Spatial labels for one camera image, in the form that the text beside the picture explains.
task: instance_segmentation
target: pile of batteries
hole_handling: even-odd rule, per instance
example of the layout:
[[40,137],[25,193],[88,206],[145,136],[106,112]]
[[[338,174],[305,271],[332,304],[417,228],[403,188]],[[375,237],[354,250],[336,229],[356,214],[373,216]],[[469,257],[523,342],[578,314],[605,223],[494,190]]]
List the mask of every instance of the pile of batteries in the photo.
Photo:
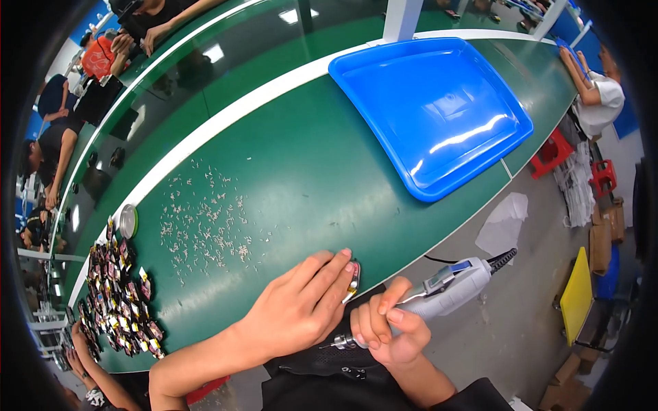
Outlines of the pile of batteries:
[[126,239],[116,240],[114,222],[107,221],[107,244],[95,244],[89,252],[87,285],[89,295],[78,301],[81,330],[89,341],[91,355],[100,360],[98,336],[105,334],[115,351],[123,348],[128,356],[151,351],[162,359],[163,332],[149,315],[151,282],[139,269],[139,285],[130,279],[135,253]]

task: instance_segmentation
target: green workbench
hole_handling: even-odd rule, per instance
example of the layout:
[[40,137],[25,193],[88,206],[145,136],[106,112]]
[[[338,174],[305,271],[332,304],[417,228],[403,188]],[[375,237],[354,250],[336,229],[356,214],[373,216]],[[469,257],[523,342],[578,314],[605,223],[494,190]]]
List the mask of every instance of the green workbench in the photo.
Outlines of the green workbench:
[[[236,15],[241,24],[250,21],[247,11]],[[222,21],[226,27],[212,27],[209,38],[228,30],[231,18]],[[423,12],[417,31],[438,30],[442,24],[458,28],[443,12]],[[180,103],[143,137],[94,204],[75,253],[88,254],[107,216],[175,144],[211,116],[298,66],[381,37],[383,25],[379,16],[366,16],[300,34],[233,67]],[[370,128],[327,75],[242,117],[146,195],[137,206],[134,246],[138,264],[153,276],[151,313],[165,330],[167,352],[239,320],[271,279],[319,249],[351,248],[363,265],[361,291],[374,287],[449,236],[510,182],[576,91],[555,46],[513,39],[470,42],[515,92],[535,131],[504,163],[436,203],[422,203],[407,192]],[[70,196],[70,205],[76,197]],[[81,267],[70,265],[68,294]],[[83,286],[80,297],[85,294]],[[110,372],[146,370],[155,361],[145,353],[134,358],[116,353],[104,338],[101,346],[101,365]]]

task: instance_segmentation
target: black shirt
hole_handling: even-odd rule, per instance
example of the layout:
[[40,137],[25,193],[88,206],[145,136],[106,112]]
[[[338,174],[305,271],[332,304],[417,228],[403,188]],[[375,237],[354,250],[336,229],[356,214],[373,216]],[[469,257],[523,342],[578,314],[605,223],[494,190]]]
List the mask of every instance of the black shirt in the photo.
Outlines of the black shirt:
[[139,40],[146,37],[148,29],[160,26],[178,16],[180,12],[196,3],[198,0],[164,0],[164,7],[158,14],[151,16],[147,13],[142,13],[128,17],[127,21],[123,24],[130,37],[135,40],[138,46]]
[[44,187],[48,187],[55,179],[57,165],[59,164],[59,152],[62,150],[62,135],[68,127],[62,124],[50,126],[39,138],[39,147],[43,155],[43,161],[37,169],[37,174]]
[[32,244],[37,244],[41,242],[41,235],[43,231],[43,222],[41,222],[41,211],[45,211],[45,207],[37,207],[30,212],[28,216],[28,221],[25,224],[25,228],[30,230],[32,233]]
[[[64,93],[64,83],[67,78],[61,74],[55,74],[45,85],[41,96],[39,96],[39,104],[37,104],[37,109],[41,118],[44,118],[46,114],[53,114],[59,111],[62,106],[62,94]],[[73,114],[73,106],[76,105],[78,98],[75,94],[69,93],[66,96],[66,103],[64,108],[68,109],[68,115]],[[51,125],[55,124],[66,124],[68,119],[66,117],[60,117],[50,122]]]
[[[488,378],[480,378],[431,411],[510,411]],[[346,378],[281,373],[263,383],[263,411],[373,410],[420,411],[393,383],[383,385]]]

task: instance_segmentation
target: hand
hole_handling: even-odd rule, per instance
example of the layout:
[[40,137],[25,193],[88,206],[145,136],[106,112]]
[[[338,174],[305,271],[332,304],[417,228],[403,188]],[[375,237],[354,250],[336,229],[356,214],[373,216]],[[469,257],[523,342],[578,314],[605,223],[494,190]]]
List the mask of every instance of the hand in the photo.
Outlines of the hand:
[[80,381],[83,380],[82,375],[86,374],[86,371],[82,366],[82,363],[80,362],[80,357],[78,357],[78,353],[73,349],[66,349],[66,359],[68,360],[68,363],[71,365],[73,373],[76,375],[76,377],[78,377]]
[[110,51],[113,54],[119,54],[119,53],[126,54],[128,53],[131,44],[133,44],[134,42],[135,40],[132,37],[130,37],[130,34],[119,34],[114,38],[114,40],[112,40]]
[[45,198],[45,209],[52,210],[59,204],[59,188],[52,187]]
[[160,26],[151,27],[146,31],[146,37],[144,37],[144,44],[141,46],[144,49],[144,52],[148,57],[153,54],[153,45],[155,41],[158,40],[158,37],[161,37],[169,32],[172,29],[170,22],[161,24]]
[[[374,359],[385,367],[413,362],[430,342],[432,333],[418,314],[394,308],[412,287],[408,279],[396,277],[384,294],[372,296],[349,315],[352,335],[367,344]],[[390,326],[402,334],[392,337]]]
[[260,364],[323,341],[343,317],[352,252],[319,251],[272,280],[245,318],[234,324]]
[[113,43],[114,48],[110,48],[110,50],[116,55],[127,56],[128,54],[130,54],[130,46],[132,46],[133,43],[135,43],[135,40],[133,40],[133,38],[130,37],[128,34],[123,34],[119,36],[121,36],[122,38],[116,45]]
[[76,354],[89,354],[89,346],[87,346],[87,337],[84,335],[82,330],[80,330],[81,321],[78,320],[73,327],[71,328],[71,341],[73,341],[73,347],[76,349]]
[[571,52],[564,46],[560,46],[560,58],[562,59],[563,62],[570,62],[571,61]]
[[585,55],[582,53],[582,51],[578,50],[576,55],[578,56],[578,60],[580,60],[580,64],[582,64],[585,70],[589,71],[590,68],[587,66],[587,60],[585,59]]

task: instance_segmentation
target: concrete floor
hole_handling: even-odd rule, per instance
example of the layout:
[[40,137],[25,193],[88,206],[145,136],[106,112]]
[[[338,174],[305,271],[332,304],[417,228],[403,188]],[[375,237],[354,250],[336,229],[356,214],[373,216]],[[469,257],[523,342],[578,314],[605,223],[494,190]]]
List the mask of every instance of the concrete floor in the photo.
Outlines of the concrete floor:
[[[528,218],[522,225],[519,253],[513,265],[501,269],[479,298],[428,325],[432,340],[425,355],[456,384],[465,388],[489,377],[500,393],[520,397],[536,407],[550,377],[569,355],[560,313],[551,302],[565,283],[569,262],[587,247],[586,228],[562,224],[567,213],[553,176],[538,181],[526,167],[489,205],[430,252],[448,260],[469,256],[489,258],[475,245],[482,224],[509,193],[528,196]],[[427,278],[442,266],[421,258],[401,272],[412,282]],[[231,377],[192,410],[260,410],[263,367]]]

